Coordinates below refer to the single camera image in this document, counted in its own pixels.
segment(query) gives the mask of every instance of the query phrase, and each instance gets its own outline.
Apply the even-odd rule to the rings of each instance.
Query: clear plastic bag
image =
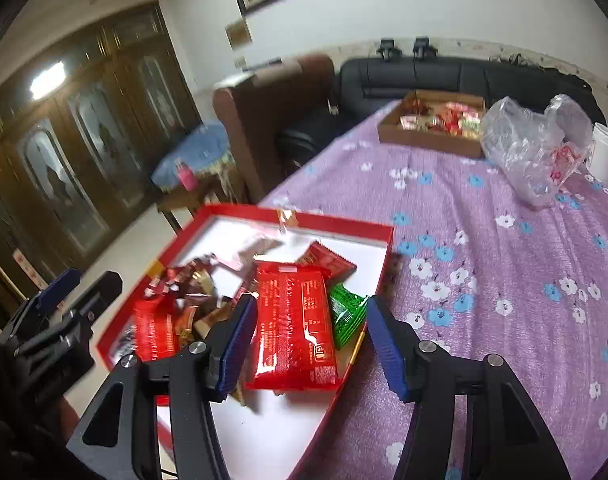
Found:
[[[543,114],[510,97],[497,101],[481,123],[482,148],[506,174],[517,195],[535,206],[548,203],[581,164],[592,140],[592,122],[567,95]]]

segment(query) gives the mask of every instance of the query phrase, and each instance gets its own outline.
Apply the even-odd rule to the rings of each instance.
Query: black leather sofa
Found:
[[[510,96],[537,112],[543,112],[555,95],[567,94],[593,122],[606,124],[590,85],[556,69],[458,57],[352,58],[341,66],[334,95],[329,97],[339,113],[332,115],[326,106],[316,108],[277,134],[277,152],[287,173],[383,105],[414,89],[478,95],[488,107]]]

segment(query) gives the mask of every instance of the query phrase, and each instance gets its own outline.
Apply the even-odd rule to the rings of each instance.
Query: pink bottle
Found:
[[[187,191],[193,191],[197,187],[197,177],[191,171],[191,168],[186,163],[181,161],[179,158],[175,161],[175,170],[177,171],[177,178],[186,188]]]

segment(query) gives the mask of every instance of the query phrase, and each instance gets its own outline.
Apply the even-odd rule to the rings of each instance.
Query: box of candy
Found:
[[[379,123],[377,131],[380,142],[481,158],[479,124],[485,113],[482,97],[416,90]]]
[[[392,239],[391,226],[369,222],[204,206],[142,276],[99,338],[98,352],[109,368],[133,350],[142,359],[163,358],[225,319],[243,292],[257,295],[243,377],[235,394],[211,404],[213,420],[232,478],[293,478],[357,358],[365,298],[383,282]],[[293,291],[286,303],[284,290]],[[292,334],[275,352],[265,350]],[[266,373],[275,359],[279,376]],[[168,406],[158,405],[157,416],[159,440],[172,450]]]

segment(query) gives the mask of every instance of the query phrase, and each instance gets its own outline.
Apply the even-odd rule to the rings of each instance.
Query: red snack package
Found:
[[[345,258],[342,258],[339,254],[332,252],[328,247],[323,246],[319,242],[313,242],[306,249],[306,252],[302,254],[297,261],[297,264],[314,265],[324,267],[331,271],[331,282],[340,282],[349,277],[357,266],[350,263]]]
[[[334,390],[338,386],[327,269],[258,264],[257,329],[248,388]]]
[[[175,355],[177,339],[173,330],[174,304],[174,294],[160,294],[135,302],[135,340],[142,361]]]

